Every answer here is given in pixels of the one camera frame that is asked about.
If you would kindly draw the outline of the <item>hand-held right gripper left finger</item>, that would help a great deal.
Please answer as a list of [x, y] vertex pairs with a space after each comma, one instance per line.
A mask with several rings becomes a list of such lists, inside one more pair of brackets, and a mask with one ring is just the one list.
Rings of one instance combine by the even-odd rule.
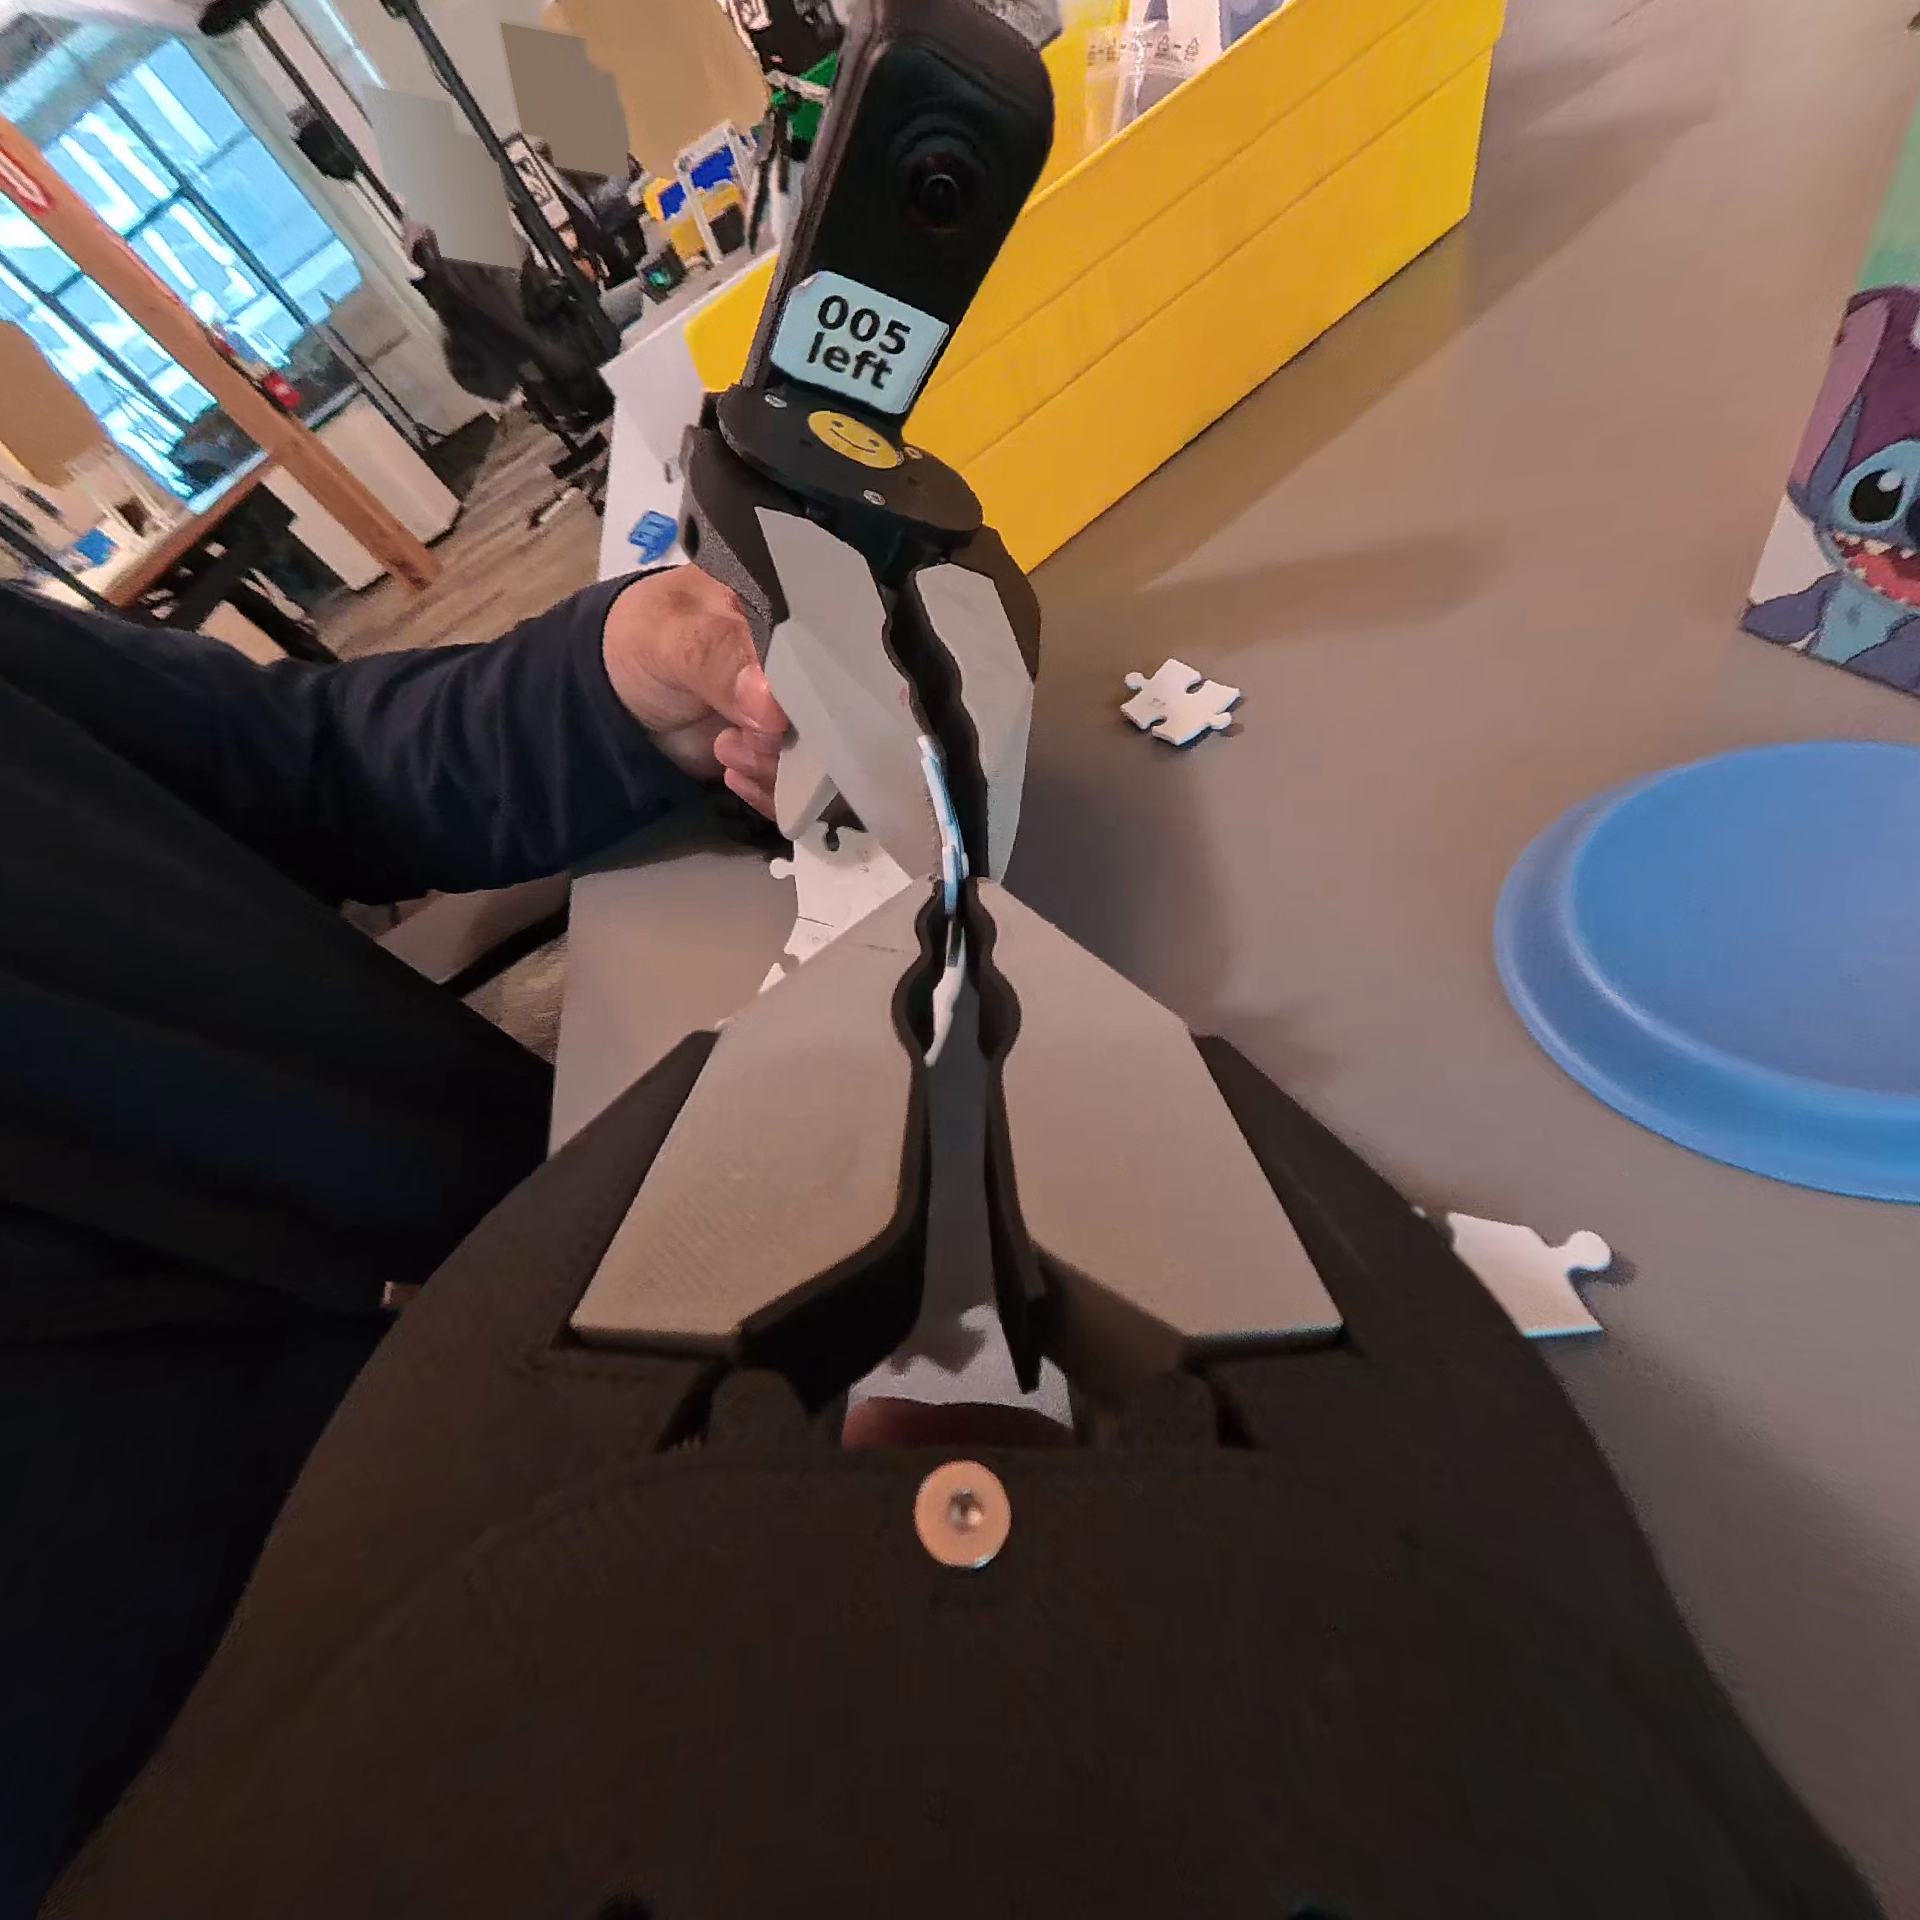
[[818, 1409], [922, 1312], [935, 882], [874, 909], [726, 1026], [569, 1330], [779, 1373]]

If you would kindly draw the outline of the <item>white cabinet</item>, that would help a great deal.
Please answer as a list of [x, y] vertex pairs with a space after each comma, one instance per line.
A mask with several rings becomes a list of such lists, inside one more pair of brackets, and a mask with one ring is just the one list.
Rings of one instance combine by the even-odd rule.
[[[463, 500], [371, 400], [353, 400], [322, 421], [318, 440], [368, 486], [384, 512], [423, 544], [440, 541], [461, 518]], [[274, 466], [263, 486], [293, 512], [293, 539], [346, 590], [361, 593], [389, 576], [378, 555], [353, 539], [298, 477]]]

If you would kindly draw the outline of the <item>blue round ball stand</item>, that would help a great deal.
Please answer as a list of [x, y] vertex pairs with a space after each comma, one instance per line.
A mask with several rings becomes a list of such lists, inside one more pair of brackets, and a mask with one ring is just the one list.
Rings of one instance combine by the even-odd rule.
[[1520, 854], [1495, 966], [1613, 1112], [1766, 1179], [1919, 1201], [1919, 750], [1771, 744], [1579, 802]]

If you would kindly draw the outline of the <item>joined white puzzle pieces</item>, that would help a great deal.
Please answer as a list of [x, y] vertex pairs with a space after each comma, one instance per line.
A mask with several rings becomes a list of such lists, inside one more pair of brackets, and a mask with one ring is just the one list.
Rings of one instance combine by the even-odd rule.
[[1616, 1250], [1595, 1232], [1547, 1242], [1533, 1228], [1459, 1212], [1416, 1216], [1430, 1220], [1480, 1284], [1503, 1306], [1530, 1339], [1601, 1337], [1601, 1318], [1584, 1306], [1577, 1284], [1601, 1280], [1616, 1264]]

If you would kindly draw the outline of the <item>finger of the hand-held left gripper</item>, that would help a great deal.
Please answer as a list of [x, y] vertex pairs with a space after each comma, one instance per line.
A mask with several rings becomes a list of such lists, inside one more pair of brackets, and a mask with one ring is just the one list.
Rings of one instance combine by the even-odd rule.
[[757, 518], [784, 601], [765, 659], [790, 720], [778, 828], [799, 843], [842, 801], [906, 876], [928, 880], [942, 867], [942, 832], [874, 572], [811, 518], [769, 507]]
[[1023, 648], [1018, 612], [1001, 586], [974, 569], [922, 569], [914, 576], [930, 636], [957, 667], [958, 714], [967, 723], [976, 769], [957, 797], [976, 801], [979, 826], [967, 828], [974, 874], [1007, 880], [1018, 849], [1025, 804], [1037, 673]]

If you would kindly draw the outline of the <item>person's left forearm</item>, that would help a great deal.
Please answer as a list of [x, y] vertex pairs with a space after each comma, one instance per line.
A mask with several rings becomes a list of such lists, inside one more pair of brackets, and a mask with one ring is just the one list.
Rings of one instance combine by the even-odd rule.
[[597, 582], [496, 640], [346, 664], [256, 664], [8, 587], [8, 752], [31, 723], [62, 723], [331, 904], [577, 870], [693, 796], [603, 664], [635, 582]]

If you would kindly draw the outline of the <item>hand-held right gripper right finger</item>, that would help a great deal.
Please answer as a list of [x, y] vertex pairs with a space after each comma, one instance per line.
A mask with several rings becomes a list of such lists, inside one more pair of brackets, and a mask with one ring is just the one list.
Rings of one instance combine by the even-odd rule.
[[1003, 1344], [1117, 1405], [1343, 1315], [1187, 1021], [993, 880], [970, 884]]

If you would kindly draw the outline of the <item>person's left hand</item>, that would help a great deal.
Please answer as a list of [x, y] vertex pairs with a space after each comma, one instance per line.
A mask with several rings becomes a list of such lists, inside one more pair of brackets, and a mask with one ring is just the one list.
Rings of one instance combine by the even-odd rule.
[[638, 576], [621, 587], [601, 648], [617, 701], [669, 762], [778, 817], [790, 715], [730, 587], [693, 564]]

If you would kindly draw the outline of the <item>black tripod stand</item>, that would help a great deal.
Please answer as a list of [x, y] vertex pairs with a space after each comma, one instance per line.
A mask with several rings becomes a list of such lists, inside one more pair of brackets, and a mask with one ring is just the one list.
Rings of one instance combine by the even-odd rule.
[[466, 126], [482, 141], [487, 156], [496, 165], [498, 179], [519, 217], [519, 226], [523, 229], [531, 245], [541, 252], [544, 264], [565, 283], [567, 300], [581, 312], [581, 317], [589, 324], [589, 332], [600, 349], [600, 362], [608, 364], [621, 352], [621, 330], [608, 321], [600, 294], [579, 268], [575, 253], [569, 252], [569, 245], [563, 243], [561, 229], [546, 220], [543, 202], [533, 194], [513, 156], [507, 154], [505, 144], [495, 132], [486, 108], [474, 98], [465, 73], [448, 54], [448, 48], [429, 21], [423, 8], [418, 2], [383, 2], [383, 9], [398, 22], [403, 22], [408, 33], [418, 41], [423, 59], [434, 73], [438, 83], [461, 108]]

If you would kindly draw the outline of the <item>wooden post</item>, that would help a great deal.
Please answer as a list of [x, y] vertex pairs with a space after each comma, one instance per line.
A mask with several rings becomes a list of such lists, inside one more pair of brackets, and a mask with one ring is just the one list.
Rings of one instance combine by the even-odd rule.
[[159, 347], [190, 372], [263, 456], [286, 468], [349, 536], [414, 590], [441, 576], [440, 561], [295, 412], [289, 412], [171, 289], [109, 226], [83, 194], [9, 121], [2, 121], [2, 187], [9, 202], [97, 281]]

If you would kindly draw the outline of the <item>single white puzzle piece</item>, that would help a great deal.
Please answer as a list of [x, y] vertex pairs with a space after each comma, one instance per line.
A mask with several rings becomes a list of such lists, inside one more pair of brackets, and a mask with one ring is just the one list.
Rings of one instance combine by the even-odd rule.
[[1242, 688], [1208, 678], [1181, 659], [1163, 661], [1153, 675], [1130, 673], [1126, 686], [1130, 694], [1120, 715], [1174, 750], [1227, 732], [1242, 705]]

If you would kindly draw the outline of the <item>assembled curved puzzle section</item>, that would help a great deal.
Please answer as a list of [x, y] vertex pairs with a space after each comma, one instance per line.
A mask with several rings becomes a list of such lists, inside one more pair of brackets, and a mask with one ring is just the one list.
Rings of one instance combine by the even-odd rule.
[[[941, 838], [941, 900], [945, 922], [945, 966], [930, 993], [926, 1065], [941, 1062], [953, 1030], [953, 1013], [962, 997], [962, 970], [967, 962], [967, 932], [958, 920], [962, 886], [973, 876], [953, 794], [950, 789], [945, 755], [938, 741], [920, 733], [920, 765], [930, 801], [933, 826]], [[769, 993], [806, 964], [811, 955], [838, 942], [855, 924], [887, 905], [902, 892], [920, 892], [922, 880], [906, 874], [875, 835], [858, 821], [855, 809], [827, 787], [811, 821], [806, 824], [790, 854], [769, 860], [769, 874], [792, 880], [799, 898], [799, 916], [784, 942], [784, 961], [771, 964], [761, 989]]]

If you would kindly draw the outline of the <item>cartoon printed puzzle box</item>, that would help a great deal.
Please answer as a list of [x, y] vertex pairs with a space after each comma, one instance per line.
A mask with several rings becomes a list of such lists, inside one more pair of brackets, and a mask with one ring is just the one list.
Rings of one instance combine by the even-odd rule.
[[1855, 292], [1784, 485], [1779, 532], [1816, 554], [1787, 593], [1750, 590], [1739, 630], [1919, 693], [1919, 292]]

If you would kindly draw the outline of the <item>yellow plastic bin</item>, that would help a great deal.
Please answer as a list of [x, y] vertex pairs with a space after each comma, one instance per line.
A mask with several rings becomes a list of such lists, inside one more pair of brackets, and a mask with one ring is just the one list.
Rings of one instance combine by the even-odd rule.
[[1025, 569], [1465, 220], [1503, 29], [1283, 5], [1039, 187], [909, 425]]

